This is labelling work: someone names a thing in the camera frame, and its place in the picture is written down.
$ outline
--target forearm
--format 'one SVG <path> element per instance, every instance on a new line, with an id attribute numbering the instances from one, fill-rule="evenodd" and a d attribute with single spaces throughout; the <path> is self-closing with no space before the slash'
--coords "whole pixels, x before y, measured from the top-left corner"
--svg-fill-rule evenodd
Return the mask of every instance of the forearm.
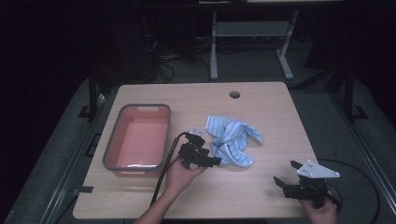
<path id="1" fill-rule="evenodd" d="M 163 221 L 168 209 L 171 207 L 172 203 L 176 200 L 177 195 L 173 193 L 165 192 L 163 193 L 154 204 L 140 217 L 134 224 L 156 224 Z"/>

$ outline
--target pink container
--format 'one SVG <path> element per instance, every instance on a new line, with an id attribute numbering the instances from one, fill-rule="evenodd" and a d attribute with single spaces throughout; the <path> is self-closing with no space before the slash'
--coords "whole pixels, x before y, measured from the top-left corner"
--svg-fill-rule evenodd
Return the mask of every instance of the pink container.
<path id="1" fill-rule="evenodd" d="M 157 174 L 163 165 L 171 109 L 168 105 L 125 105 L 102 159 L 115 175 Z"/>

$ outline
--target white triangular part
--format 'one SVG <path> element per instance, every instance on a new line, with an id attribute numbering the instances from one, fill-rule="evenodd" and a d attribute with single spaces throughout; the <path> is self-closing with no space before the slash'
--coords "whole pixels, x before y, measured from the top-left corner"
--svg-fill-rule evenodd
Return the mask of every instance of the white triangular part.
<path id="1" fill-rule="evenodd" d="M 308 178 L 335 178 L 340 177 L 338 172 L 328 169 L 313 161 L 308 160 L 298 171 L 298 175 L 303 175 Z"/>

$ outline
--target white metal stand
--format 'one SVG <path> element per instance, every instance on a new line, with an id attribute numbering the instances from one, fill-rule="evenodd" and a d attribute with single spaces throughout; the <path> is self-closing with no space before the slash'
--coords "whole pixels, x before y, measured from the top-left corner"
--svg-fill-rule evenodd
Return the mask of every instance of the white metal stand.
<path id="1" fill-rule="evenodd" d="M 285 42 L 281 49 L 276 50 L 277 58 L 287 79 L 293 79 L 288 61 L 285 58 L 289 46 L 298 10 L 294 10 L 290 21 L 217 21 L 217 13 L 213 12 L 212 21 L 212 50 L 210 52 L 210 77 L 219 78 L 216 57 L 217 36 L 284 36 Z"/>

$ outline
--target table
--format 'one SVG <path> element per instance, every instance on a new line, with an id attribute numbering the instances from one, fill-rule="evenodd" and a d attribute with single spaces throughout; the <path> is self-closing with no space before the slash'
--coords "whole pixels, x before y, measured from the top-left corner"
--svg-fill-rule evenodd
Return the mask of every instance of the table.
<path id="1" fill-rule="evenodd" d="M 230 97 L 238 91 L 240 97 Z M 273 179 L 296 183 L 290 161 L 315 160 L 303 124 L 282 82 L 154 84 L 122 86 L 108 116 L 84 181 L 91 193 L 80 193 L 76 218 L 137 218 L 149 207 L 156 177 L 117 177 L 102 164 L 106 144 L 120 109 L 127 104 L 167 104 L 172 109 L 168 147 L 178 134 L 205 129 L 208 115 L 241 119 L 262 133 L 263 144 L 247 141 L 254 158 L 248 168 L 209 168 L 198 176 L 165 218 L 301 217 L 302 207 L 286 199 Z M 210 148 L 212 137 L 204 147 Z"/>

